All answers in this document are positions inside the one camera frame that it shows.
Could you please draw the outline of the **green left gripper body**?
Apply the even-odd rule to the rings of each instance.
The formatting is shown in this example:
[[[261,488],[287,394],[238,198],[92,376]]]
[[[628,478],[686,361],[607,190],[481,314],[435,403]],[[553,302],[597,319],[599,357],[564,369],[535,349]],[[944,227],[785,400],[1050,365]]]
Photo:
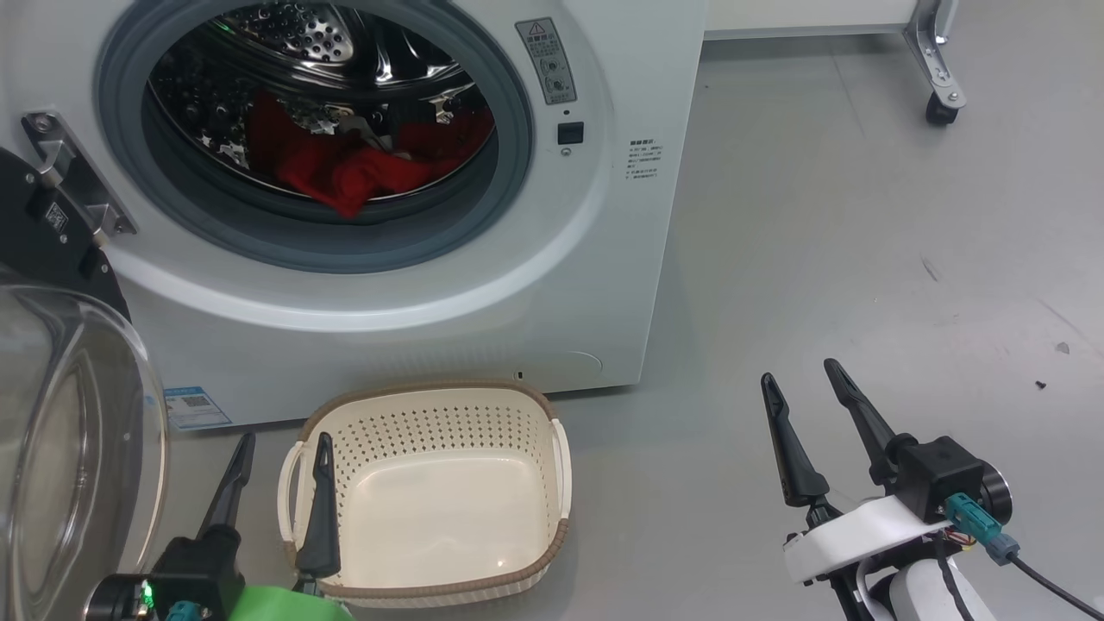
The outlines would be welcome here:
[[[354,620],[338,601],[300,593],[279,586],[245,586],[231,621],[336,621]]]

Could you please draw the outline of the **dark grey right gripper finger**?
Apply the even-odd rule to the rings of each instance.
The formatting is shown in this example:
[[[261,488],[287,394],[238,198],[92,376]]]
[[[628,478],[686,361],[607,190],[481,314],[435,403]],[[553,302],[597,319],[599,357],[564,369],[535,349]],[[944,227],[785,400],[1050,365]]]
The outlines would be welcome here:
[[[837,400],[851,415],[869,459],[869,475],[873,484],[893,484],[896,466],[888,459],[887,446],[896,434],[875,406],[871,404],[863,390],[852,380],[837,359],[824,360],[825,373],[831,382]]]
[[[831,487],[813,467],[813,461],[790,424],[789,406],[773,373],[762,373],[762,401],[768,415],[769,440],[785,504],[790,507],[822,504]]]

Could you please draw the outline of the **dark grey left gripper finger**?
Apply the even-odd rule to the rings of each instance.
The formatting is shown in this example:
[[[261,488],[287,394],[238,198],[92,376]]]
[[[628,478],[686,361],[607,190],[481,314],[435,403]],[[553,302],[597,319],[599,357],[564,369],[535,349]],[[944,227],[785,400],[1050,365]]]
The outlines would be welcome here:
[[[235,528],[242,491],[251,480],[255,444],[255,433],[245,433],[238,440],[229,466],[217,483],[216,495],[210,501],[204,522],[198,530],[200,537],[204,537],[212,528]]]
[[[329,578],[342,570],[336,502],[335,440],[329,433],[320,433],[318,439],[312,476],[315,494],[307,531],[296,557],[296,567],[302,578]]]

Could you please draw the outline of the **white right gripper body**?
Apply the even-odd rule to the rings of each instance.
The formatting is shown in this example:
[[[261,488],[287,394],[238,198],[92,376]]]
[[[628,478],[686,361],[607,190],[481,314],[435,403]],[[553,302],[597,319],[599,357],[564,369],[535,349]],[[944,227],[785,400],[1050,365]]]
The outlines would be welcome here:
[[[871,499],[785,543],[784,562],[792,581],[808,581],[949,526],[941,515],[922,520],[895,496]]]

